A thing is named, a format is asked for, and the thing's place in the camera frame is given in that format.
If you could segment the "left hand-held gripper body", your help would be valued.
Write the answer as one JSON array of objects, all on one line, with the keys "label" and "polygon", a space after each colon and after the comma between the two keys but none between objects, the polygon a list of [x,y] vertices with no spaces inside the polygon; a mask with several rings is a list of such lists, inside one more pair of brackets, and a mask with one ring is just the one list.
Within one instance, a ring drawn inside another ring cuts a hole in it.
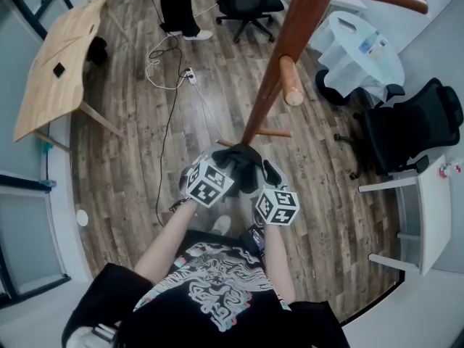
[{"label": "left hand-held gripper body", "polygon": [[215,163],[201,161],[200,156],[182,170],[179,189],[187,199],[210,208],[233,185],[229,178],[232,164],[226,169],[219,169]]}]

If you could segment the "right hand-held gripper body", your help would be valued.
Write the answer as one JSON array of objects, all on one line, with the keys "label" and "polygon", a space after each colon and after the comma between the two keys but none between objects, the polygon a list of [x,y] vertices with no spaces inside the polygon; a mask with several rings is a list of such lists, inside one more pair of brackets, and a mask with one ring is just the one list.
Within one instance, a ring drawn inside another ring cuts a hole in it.
[{"label": "right hand-held gripper body", "polygon": [[258,199],[254,215],[258,222],[266,225],[290,226],[300,209],[296,192],[290,191],[287,184],[272,188],[258,186]]}]

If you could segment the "black clothes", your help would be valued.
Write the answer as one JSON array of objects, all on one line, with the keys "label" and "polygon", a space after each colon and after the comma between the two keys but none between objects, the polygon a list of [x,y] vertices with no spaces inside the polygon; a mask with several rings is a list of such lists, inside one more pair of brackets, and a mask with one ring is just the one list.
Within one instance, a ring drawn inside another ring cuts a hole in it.
[{"label": "black clothes", "polygon": [[262,172],[262,157],[251,146],[236,144],[220,149],[212,153],[212,159],[219,169],[226,169],[232,164],[229,178],[233,185],[225,193],[227,197],[252,194],[258,189],[257,170]]}]

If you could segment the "wooden coat stand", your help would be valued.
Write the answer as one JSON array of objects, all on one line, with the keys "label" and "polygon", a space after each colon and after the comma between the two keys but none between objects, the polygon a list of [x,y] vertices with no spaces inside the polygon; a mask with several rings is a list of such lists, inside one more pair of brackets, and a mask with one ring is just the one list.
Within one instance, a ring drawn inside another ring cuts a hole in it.
[{"label": "wooden coat stand", "polygon": [[[277,96],[290,107],[298,107],[305,100],[296,62],[323,17],[331,0],[291,0],[281,33],[269,60],[241,143],[251,144],[259,135],[291,138],[293,133],[284,129],[264,128],[262,124]],[[421,14],[428,12],[426,0],[374,0],[393,4]]]}]

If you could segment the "person's left forearm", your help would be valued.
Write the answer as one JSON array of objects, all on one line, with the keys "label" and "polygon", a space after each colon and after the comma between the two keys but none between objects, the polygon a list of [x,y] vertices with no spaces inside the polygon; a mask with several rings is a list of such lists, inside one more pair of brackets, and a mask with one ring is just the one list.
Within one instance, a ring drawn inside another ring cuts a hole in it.
[{"label": "person's left forearm", "polygon": [[175,211],[160,234],[136,263],[135,273],[149,280],[152,284],[159,283],[167,276],[197,208],[198,203],[190,199]]}]

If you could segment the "person's right forearm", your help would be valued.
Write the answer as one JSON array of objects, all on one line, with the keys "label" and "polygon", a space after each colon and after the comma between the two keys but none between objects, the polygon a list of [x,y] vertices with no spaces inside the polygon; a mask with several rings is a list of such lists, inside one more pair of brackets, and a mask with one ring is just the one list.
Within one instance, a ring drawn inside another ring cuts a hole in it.
[{"label": "person's right forearm", "polygon": [[296,301],[293,279],[287,262],[286,247],[276,225],[264,227],[265,273],[274,285],[276,292],[290,305]]}]

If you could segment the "black waist device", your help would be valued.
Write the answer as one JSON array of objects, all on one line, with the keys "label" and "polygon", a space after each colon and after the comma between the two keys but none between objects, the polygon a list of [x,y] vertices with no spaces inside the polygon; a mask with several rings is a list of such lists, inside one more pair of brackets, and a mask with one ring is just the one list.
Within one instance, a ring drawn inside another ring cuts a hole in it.
[{"label": "black waist device", "polygon": [[246,229],[239,238],[251,255],[255,257],[262,257],[264,255],[265,240],[261,227],[254,224]]}]

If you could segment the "person's white shoe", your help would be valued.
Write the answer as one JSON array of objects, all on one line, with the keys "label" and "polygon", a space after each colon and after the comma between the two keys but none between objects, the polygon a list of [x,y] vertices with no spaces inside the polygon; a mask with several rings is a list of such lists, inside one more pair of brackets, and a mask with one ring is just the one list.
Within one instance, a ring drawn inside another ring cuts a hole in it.
[{"label": "person's white shoe", "polygon": [[214,223],[211,233],[225,236],[231,228],[231,217],[228,215],[221,215]]}]

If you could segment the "person's black printed t-shirt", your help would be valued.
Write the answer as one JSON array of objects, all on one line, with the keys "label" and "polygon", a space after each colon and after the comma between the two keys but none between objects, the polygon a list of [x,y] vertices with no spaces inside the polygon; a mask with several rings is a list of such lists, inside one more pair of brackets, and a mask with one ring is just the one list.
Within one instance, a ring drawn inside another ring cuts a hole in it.
[{"label": "person's black printed t-shirt", "polygon": [[327,302],[285,302],[237,239],[187,232],[168,275],[152,284],[109,263],[62,333],[62,348],[116,325],[109,348],[349,348]]}]

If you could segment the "round table with white cloth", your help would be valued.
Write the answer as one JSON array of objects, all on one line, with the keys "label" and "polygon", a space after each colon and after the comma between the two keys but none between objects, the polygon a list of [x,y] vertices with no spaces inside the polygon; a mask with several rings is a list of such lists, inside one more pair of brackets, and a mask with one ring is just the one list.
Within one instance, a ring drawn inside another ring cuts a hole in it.
[{"label": "round table with white cloth", "polygon": [[403,95],[404,69],[388,40],[379,33],[378,39],[384,39],[388,44],[376,59],[359,50],[363,40],[376,30],[357,15],[335,11],[313,33],[309,45],[320,53],[318,61],[324,66],[317,73],[315,83],[328,101],[346,104],[359,88],[381,102],[395,94]]}]

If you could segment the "black bag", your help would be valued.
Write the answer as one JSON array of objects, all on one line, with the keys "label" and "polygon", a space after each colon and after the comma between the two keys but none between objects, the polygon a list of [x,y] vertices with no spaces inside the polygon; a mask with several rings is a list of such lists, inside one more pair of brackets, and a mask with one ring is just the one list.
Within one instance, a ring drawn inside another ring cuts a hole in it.
[{"label": "black bag", "polygon": [[93,62],[95,65],[103,64],[108,57],[106,47],[107,42],[103,38],[96,36],[88,48],[86,60]]}]

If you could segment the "white desk with red bottles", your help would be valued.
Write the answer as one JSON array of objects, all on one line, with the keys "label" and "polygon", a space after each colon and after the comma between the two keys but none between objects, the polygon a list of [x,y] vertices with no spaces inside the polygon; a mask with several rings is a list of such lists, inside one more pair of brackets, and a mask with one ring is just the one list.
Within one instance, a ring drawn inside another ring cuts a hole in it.
[{"label": "white desk with red bottles", "polygon": [[418,192],[420,234],[418,236],[406,233],[397,234],[398,239],[420,242],[418,264],[374,253],[368,256],[371,262],[422,276],[432,269],[448,245],[452,232],[450,180],[441,175],[441,168],[445,166],[445,163],[446,158],[442,155],[416,176],[358,187],[360,193],[406,186],[414,186]]}]

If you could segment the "black swivel office chair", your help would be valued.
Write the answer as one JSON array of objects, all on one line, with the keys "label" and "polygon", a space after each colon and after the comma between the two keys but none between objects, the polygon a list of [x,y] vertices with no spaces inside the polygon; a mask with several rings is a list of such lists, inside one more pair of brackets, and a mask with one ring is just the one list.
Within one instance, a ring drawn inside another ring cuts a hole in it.
[{"label": "black swivel office chair", "polygon": [[284,10],[282,0],[217,0],[217,6],[223,13],[223,16],[215,18],[218,25],[221,25],[224,20],[241,22],[233,37],[234,43],[237,44],[240,41],[240,36],[249,23],[265,33],[269,42],[275,42],[275,36],[259,20],[267,19],[268,23],[272,23],[274,19],[271,14]]}]

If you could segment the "blue label water bottle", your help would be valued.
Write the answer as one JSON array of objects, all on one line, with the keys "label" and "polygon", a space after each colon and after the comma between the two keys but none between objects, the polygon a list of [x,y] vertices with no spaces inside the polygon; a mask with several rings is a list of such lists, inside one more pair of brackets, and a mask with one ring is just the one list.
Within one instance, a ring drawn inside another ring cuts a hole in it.
[{"label": "blue label water bottle", "polygon": [[359,45],[359,50],[363,54],[367,54],[374,46],[376,43],[377,39],[379,37],[379,32],[376,30],[373,33],[371,33],[366,39],[363,40],[363,42]]}]

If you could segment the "small clear bottle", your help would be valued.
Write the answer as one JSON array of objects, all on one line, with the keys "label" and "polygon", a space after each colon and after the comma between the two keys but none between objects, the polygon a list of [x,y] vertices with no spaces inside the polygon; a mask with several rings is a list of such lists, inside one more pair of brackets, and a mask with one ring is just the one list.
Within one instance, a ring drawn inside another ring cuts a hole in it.
[{"label": "small clear bottle", "polygon": [[378,58],[384,52],[385,46],[388,44],[384,39],[378,39],[370,48],[368,55],[372,59]]}]

